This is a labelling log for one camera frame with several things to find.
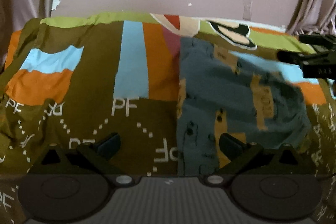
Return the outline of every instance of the red triangle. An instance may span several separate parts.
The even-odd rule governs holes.
[[[173,26],[180,30],[180,17],[179,16],[170,16],[170,15],[164,15],[166,19],[169,20],[169,22],[171,24],[173,24]]]

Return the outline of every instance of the light blue stripe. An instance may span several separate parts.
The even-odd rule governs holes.
[[[148,98],[146,46],[141,22],[124,21],[114,98]]]
[[[261,57],[241,52],[232,52],[232,54],[244,59],[269,72],[280,71],[286,81],[292,83],[309,82],[315,85],[319,84],[316,78],[303,78],[302,70],[298,65],[281,63],[274,60],[266,60]]]
[[[48,74],[62,72],[64,69],[73,71],[81,59],[83,49],[84,47],[76,48],[70,45],[61,52],[48,54],[38,48],[33,48],[20,69],[26,69],[29,72],[37,70]]]

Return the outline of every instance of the orange patch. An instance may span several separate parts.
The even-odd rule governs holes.
[[[164,15],[166,19],[178,30],[180,30],[180,17],[179,16],[170,16]]]
[[[273,30],[268,30],[268,29],[263,29],[263,28],[257,28],[257,27],[250,27],[251,30],[254,30],[256,32],[262,32],[262,33],[269,33],[269,34],[276,34],[276,35],[287,35],[290,36],[287,33],[283,32],[278,32],[278,31],[273,31]]]
[[[6,94],[24,105],[43,105],[46,99],[59,104],[69,89],[71,75],[68,69],[50,74],[21,69],[8,82]]]
[[[159,24],[143,23],[148,67],[148,97],[153,100],[177,101],[179,74],[166,46]]]
[[[19,44],[21,33],[22,33],[22,30],[12,33],[9,46],[8,46],[8,54],[6,58],[5,69],[7,69],[7,67],[13,62],[14,53],[17,49],[17,45]]]
[[[320,85],[314,85],[309,82],[292,83],[292,85],[298,86],[302,90],[306,105],[323,105],[327,103]]]

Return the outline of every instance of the silver screw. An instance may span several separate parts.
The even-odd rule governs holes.
[[[224,181],[224,178],[217,175],[212,175],[208,177],[208,182],[211,184],[220,184]]]
[[[130,176],[122,175],[118,176],[115,181],[119,184],[130,184],[132,182],[132,178]]]

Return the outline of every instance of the gray ribbed surface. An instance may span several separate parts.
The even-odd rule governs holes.
[[[27,224],[38,224],[29,220]],[[197,178],[143,178],[119,189],[96,215],[78,224],[267,224],[237,209],[219,188]],[[311,219],[296,224],[314,224]]]

